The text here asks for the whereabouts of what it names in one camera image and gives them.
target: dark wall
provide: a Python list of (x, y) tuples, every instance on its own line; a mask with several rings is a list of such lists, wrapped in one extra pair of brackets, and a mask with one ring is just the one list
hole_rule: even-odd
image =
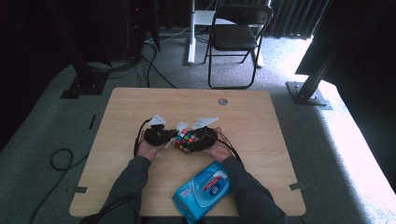
[(396, 191), (394, 27), (395, 1), (334, 0), (296, 73), (313, 76), (339, 44), (324, 79), (339, 90)]
[(36, 1), (0, 2), (0, 151), (68, 65)]

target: wooden table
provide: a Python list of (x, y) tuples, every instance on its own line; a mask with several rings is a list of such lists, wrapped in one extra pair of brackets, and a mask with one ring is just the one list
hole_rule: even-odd
[[(228, 104), (220, 105), (219, 99)], [(75, 193), (71, 215), (84, 217), (100, 210), (133, 157), (140, 125), (156, 114), (167, 120), (166, 129), (176, 128), (180, 121), (191, 127), (198, 118), (219, 117), (208, 127), (221, 127), (246, 169), (272, 192), (279, 207), (289, 216), (304, 214), (301, 191), (290, 190), (297, 180), (268, 92), (116, 88), (78, 184), (88, 191)], [(141, 216), (181, 216), (173, 194), (212, 161), (205, 153), (186, 154), (172, 146), (160, 151), (149, 168)], [(207, 216), (237, 214), (228, 195)]]

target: wet wipes package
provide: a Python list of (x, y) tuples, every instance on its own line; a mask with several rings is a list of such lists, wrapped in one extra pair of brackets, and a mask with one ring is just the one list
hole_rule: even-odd
[(189, 224), (193, 224), (230, 191), (230, 178), (223, 166), (214, 161), (181, 186), (172, 199)]

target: black chair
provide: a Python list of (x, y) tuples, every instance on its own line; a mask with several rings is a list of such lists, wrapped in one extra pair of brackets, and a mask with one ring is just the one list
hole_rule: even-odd
[[(211, 89), (247, 89), (253, 82), (256, 75), (257, 61), (260, 48), (262, 46), (262, 36), (265, 27), (269, 24), (274, 15), (274, 11), (268, 6), (258, 5), (233, 5), (220, 8), (214, 15), (209, 39), (207, 41), (206, 57), (209, 57), (208, 85)], [(212, 49), (218, 51), (247, 51), (246, 54), (212, 54)], [(243, 63), (250, 52), (257, 50), (254, 59), (254, 68), (251, 81), (246, 86), (223, 86), (214, 87), (211, 84), (212, 57), (213, 56), (244, 56)]]

